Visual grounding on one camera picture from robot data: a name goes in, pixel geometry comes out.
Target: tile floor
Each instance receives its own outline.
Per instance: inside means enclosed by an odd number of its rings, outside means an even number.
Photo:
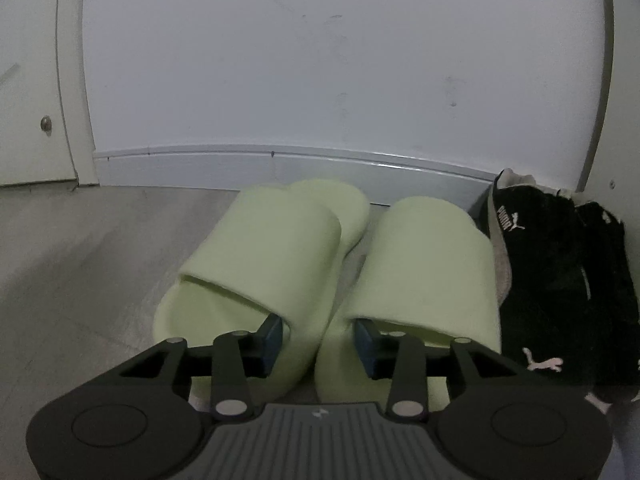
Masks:
[[[156,304],[235,192],[41,184],[0,189],[0,478],[38,478],[24,444],[51,399],[152,345]],[[345,261],[355,280],[372,227]],[[310,378],[287,400],[311,400]]]

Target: slide sandal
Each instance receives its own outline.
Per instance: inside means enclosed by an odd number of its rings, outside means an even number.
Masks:
[[[500,351],[491,242],[457,206],[405,198],[381,218],[360,277],[335,313],[316,360],[322,402],[378,402],[391,380],[367,377],[353,343],[353,320],[407,333],[430,346],[468,337]],[[428,378],[432,410],[449,402],[444,378]]]
[[[162,298],[154,340],[206,346],[227,332],[254,332],[277,314],[285,322],[282,350],[267,379],[249,380],[254,402],[275,400],[312,363],[342,261],[368,216],[366,197],[333,180],[240,192]],[[194,378],[191,391],[207,399],[210,379]]]

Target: black shoe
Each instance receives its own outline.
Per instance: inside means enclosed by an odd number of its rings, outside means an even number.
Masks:
[[[572,200],[505,170],[480,227],[494,245],[502,353],[550,379],[591,390],[609,330],[582,266]]]
[[[610,326],[594,394],[605,402],[628,402],[640,389],[640,326],[626,260],[625,228],[597,202],[587,202],[576,211],[583,223],[584,268],[591,295]]]

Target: white baseboard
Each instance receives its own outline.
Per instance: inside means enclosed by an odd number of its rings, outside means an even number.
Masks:
[[[390,205],[425,195],[466,210],[494,178],[405,156],[295,146],[163,146],[95,153],[94,158],[102,186],[242,189],[265,182],[338,178],[360,188],[372,203]]]

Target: cabinet door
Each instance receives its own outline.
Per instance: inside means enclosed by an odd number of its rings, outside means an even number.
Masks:
[[[76,178],[58,89],[57,1],[0,0],[0,185]]]

